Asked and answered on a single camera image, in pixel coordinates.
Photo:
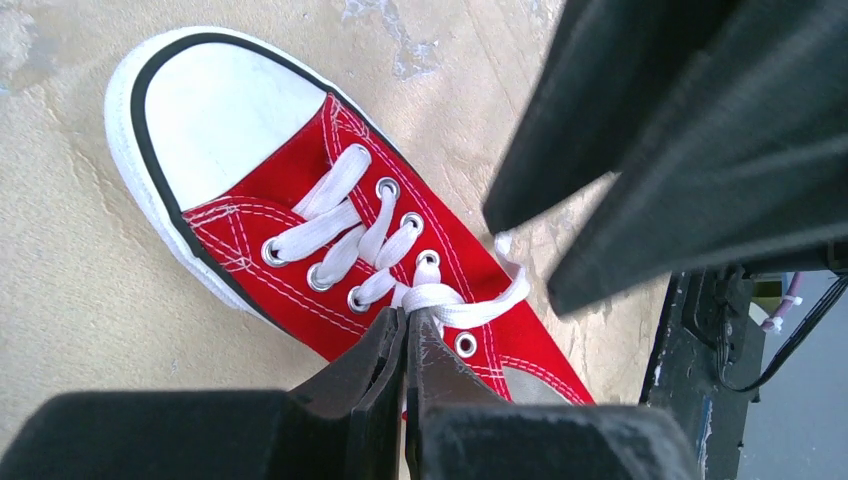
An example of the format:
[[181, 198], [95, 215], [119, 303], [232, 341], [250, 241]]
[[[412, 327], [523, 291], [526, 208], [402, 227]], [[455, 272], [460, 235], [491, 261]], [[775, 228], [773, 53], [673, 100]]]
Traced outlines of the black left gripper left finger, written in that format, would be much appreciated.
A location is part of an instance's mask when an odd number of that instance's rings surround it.
[[291, 391], [72, 392], [44, 403], [5, 479], [394, 479], [406, 323], [382, 310]]

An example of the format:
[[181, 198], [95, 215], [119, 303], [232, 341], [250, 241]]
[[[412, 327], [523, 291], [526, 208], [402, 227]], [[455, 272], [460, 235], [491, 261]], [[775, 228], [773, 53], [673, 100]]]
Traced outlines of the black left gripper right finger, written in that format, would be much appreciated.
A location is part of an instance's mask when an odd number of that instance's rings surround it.
[[408, 319], [406, 460], [414, 479], [696, 479], [693, 449], [665, 411], [516, 405]]

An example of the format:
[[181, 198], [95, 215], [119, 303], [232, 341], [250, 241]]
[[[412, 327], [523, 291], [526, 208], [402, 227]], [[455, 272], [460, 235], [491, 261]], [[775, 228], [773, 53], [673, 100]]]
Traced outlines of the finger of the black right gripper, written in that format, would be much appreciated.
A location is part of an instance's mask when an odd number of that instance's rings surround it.
[[511, 230], [617, 171], [673, 81], [733, 1], [568, 1], [483, 205]]
[[551, 274], [557, 314], [846, 242], [846, 3], [736, 1], [698, 43]]

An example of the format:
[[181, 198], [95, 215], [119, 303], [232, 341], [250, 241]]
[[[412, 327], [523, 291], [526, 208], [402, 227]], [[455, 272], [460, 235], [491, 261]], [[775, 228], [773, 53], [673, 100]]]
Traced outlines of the white shoelace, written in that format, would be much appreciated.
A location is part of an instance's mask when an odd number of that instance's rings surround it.
[[398, 281], [391, 268], [398, 265], [423, 234], [425, 222], [415, 213], [405, 214], [395, 232], [389, 230], [400, 188], [389, 177], [376, 186], [380, 210], [371, 226], [366, 226], [349, 196], [371, 164], [368, 150], [354, 144], [294, 208], [304, 223], [266, 240], [261, 248], [263, 261], [282, 267], [303, 260], [322, 247], [329, 250], [307, 271], [307, 283], [317, 292], [339, 283], [362, 260], [374, 268], [363, 284], [353, 287], [347, 298], [349, 308], [364, 313], [386, 296], [392, 305], [407, 313], [423, 311], [432, 316], [439, 330], [446, 327], [465, 330], [481, 327], [524, 301], [530, 292], [524, 266], [507, 259], [511, 243], [507, 236], [495, 239], [496, 256], [511, 283], [493, 300], [467, 303], [441, 280], [440, 258], [432, 250], [418, 254], [414, 280], [407, 286]]

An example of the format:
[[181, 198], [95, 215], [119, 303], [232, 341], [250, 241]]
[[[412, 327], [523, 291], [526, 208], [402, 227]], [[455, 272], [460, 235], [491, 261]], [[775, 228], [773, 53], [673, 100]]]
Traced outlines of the red canvas sneaker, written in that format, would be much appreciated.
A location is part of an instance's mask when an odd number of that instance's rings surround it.
[[159, 34], [117, 66], [104, 125], [147, 220], [230, 307], [328, 361], [400, 309], [508, 401], [592, 403], [528, 303], [510, 236], [485, 246], [348, 95], [284, 51], [219, 27]]

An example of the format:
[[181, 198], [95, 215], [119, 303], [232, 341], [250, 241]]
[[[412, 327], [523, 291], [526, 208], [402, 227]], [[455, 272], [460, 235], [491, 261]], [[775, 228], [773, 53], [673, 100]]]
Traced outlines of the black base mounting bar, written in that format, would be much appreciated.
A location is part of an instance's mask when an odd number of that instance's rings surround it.
[[671, 276], [640, 403], [669, 411], [703, 479], [734, 479], [766, 335], [750, 317], [754, 282], [740, 268]]

